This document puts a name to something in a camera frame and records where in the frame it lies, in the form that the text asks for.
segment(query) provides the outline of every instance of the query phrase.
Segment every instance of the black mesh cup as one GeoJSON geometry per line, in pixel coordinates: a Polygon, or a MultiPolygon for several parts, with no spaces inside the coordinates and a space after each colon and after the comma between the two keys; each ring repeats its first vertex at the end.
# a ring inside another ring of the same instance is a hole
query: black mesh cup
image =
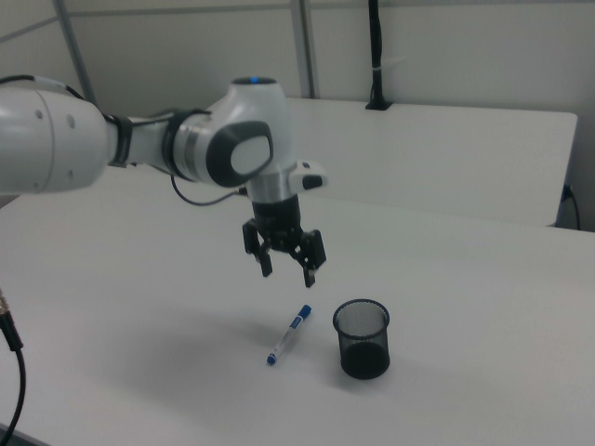
{"type": "Polygon", "coordinates": [[[389,312],[370,299],[344,303],[333,316],[341,352],[341,368],[357,379],[372,379],[384,374],[390,365],[389,312]]]}

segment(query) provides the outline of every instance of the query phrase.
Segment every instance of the wall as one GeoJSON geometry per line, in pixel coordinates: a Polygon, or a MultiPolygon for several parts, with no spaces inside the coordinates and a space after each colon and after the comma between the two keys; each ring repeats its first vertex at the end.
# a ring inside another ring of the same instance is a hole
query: wall
{"type": "MultiPolygon", "coordinates": [[[[383,71],[386,97],[401,103],[576,113],[568,181],[583,229],[595,230],[595,4],[435,6],[446,3],[510,2],[411,0],[382,7],[385,66],[398,61],[383,71]],[[402,4],[432,6],[395,6],[402,4]]],[[[364,6],[311,0],[320,98],[369,96],[364,6]]],[[[573,228],[572,206],[562,210],[562,225],[573,228]]]]}
{"type": "Polygon", "coordinates": [[[289,0],[69,0],[66,7],[106,112],[207,107],[246,75],[274,77],[287,95],[302,95],[289,0]]]}
{"type": "Polygon", "coordinates": [[[81,88],[51,1],[1,0],[0,10],[0,77],[38,74],[81,88]]]}

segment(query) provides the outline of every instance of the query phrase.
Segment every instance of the white table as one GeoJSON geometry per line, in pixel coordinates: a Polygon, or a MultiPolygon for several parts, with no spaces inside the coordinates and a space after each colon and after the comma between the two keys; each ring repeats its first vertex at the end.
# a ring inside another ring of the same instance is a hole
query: white table
{"type": "MultiPolygon", "coordinates": [[[[56,446],[593,443],[593,234],[303,195],[328,254],[307,290],[279,253],[260,277],[243,200],[198,209],[129,168],[0,212],[30,380],[20,430],[56,446]],[[356,297],[391,316],[391,366],[367,382],[341,371],[331,323],[356,297]]],[[[5,347],[0,376],[6,421],[5,347]]]]}
{"type": "Polygon", "coordinates": [[[323,164],[331,198],[457,216],[555,223],[576,116],[289,99],[297,152],[323,164]]]}

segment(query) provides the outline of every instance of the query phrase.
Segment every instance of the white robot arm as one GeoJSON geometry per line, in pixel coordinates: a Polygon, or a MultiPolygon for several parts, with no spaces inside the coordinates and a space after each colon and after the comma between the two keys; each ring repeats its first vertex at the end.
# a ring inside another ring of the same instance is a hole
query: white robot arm
{"type": "Polygon", "coordinates": [[[209,111],[151,120],[104,115],[60,93],[0,89],[0,194],[83,188],[106,165],[128,164],[224,188],[245,185],[255,214],[243,226],[246,252],[265,277],[272,272],[270,249],[288,253],[302,266],[306,286],[314,283],[326,257],[320,232],[300,227],[298,193],[327,179],[319,164],[293,153],[289,111],[274,80],[238,79],[209,111]]]}

